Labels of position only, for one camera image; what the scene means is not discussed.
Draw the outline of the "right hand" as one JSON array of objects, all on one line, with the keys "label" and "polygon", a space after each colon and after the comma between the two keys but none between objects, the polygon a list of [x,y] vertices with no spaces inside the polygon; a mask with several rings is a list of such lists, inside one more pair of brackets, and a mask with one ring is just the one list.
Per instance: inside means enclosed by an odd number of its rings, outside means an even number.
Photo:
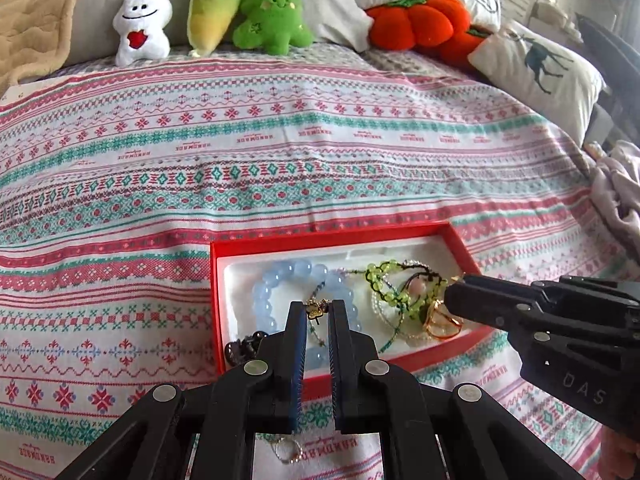
[{"label": "right hand", "polygon": [[639,465],[639,443],[608,427],[601,431],[598,463],[602,480],[631,479]]}]

